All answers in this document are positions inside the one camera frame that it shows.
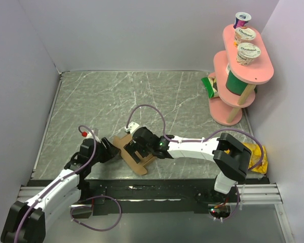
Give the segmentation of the brown cardboard box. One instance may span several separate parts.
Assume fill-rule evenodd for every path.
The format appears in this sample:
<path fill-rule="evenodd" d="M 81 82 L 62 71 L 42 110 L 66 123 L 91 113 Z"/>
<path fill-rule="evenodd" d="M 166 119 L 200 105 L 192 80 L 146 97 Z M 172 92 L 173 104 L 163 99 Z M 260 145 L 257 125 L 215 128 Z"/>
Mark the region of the brown cardboard box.
<path fill-rule="evenodd" d="M 148 173 L 146 167 L 157 159 L 151 154 L 142 157 L 139 151 L 134 147 L 130 134 L 127 134 L 122 138 L 115 136 L 112 144 L 120 150 L 122 159 L 137 175 L 146 175 Z"/>

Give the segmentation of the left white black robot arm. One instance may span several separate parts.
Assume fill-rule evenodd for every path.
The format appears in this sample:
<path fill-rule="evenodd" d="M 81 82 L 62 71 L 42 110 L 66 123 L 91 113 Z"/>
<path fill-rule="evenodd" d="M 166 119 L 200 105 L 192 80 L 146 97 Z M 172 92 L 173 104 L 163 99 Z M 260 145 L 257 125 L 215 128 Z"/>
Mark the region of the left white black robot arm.
<path fill-rule="evenodd" d="M 1 242 L 43 242 L 53 222 L 73 203 L 89 200 L 85 178 L 96 163 L 105 163 L 120 153 L 106 138 L 84 139 L 80 149 L 60 174 L 42 191 L 9 209 Z"/>

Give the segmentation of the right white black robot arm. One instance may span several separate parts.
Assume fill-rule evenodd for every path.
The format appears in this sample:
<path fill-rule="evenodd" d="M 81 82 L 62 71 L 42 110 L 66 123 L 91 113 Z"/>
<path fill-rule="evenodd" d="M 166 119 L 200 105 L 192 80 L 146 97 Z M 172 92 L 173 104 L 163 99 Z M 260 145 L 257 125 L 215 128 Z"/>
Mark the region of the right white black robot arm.
<path fill-rule="evenodd" d="M 160 136 L 153 134 L 146 127 L 132 123 L 125 127 L 125 132 L 132 136 L 124 149 L 139 162 L 138 154 L 145 158 L 149 155 L 159 159 L 196 158 L 216 163 L 220 172 L 215 178 L 211 189 L 215 201 L 224 201 L 231 188 L 246 179 L 252 152 L 243 143 L 228 133 L 219 137 L 203 139 L 188 139 L 178 136 Z"/>

